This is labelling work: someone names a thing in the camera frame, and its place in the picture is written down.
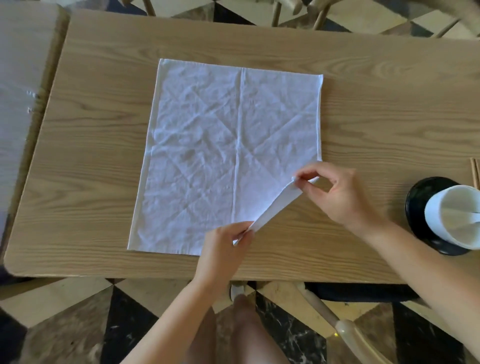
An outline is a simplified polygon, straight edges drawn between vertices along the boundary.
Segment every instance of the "white mug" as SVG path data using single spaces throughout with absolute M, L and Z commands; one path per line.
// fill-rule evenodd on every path
M 450 229 L 445 219 L 451 210 L 480 213 L 480 191 L 465 185 L 452 186 L 434 194 L 425 206 L 425 220 L 437 236 L 463 248 L 480 249 L 480 223 Z

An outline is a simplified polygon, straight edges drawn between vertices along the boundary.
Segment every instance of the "wood grain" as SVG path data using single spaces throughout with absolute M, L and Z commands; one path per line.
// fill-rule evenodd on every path
M 78 11 L 13 227 L 11 272 L 193 276 L 196 257 L 126 250 L 159 58 L 323 73 L 324 159 L 357 168 L 403 226 L 418 180 L 471 181 L 468 158 L 480 147 L 477 42 Z M 452 260 L 480 276 L 479 253 Z M 401 282 L 303 196 L 257 233 L 236 278 Z
M 67 13 L 55 4 L 0 3 L 2 246 L 8 241 L 18 208 L 67 23 Z

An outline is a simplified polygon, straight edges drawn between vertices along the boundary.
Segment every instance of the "cloth napkin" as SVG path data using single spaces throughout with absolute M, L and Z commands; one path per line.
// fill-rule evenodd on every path
M 298 197 L 292 173 L 321 160 L 322 83 L 160 60 L 128 249 L 199 255 L 206 231 L 258 230 Z

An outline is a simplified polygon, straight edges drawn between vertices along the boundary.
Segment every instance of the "leg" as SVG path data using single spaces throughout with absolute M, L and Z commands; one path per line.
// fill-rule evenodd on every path
M 198 328 L 197 334 L 185 356 L 184 364 L 215 364 L 216 318 L 210 308 Z
M 289 364 L 245 295 L 235 298 L 233 319 L 231 346 L 234 364 Z

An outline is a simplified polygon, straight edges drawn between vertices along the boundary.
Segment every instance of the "black plate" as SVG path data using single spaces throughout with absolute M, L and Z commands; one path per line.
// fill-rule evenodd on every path
M 462 255 L 470 250 L 449 243 L 435 235 L 425 220 L 425 206 L 434 194 L 456 185 L 458 185 L 457 182 L 445 177 L 425 178 L 410 189 L 405 202 L 405 214 L 414 235 L 445 255 Z

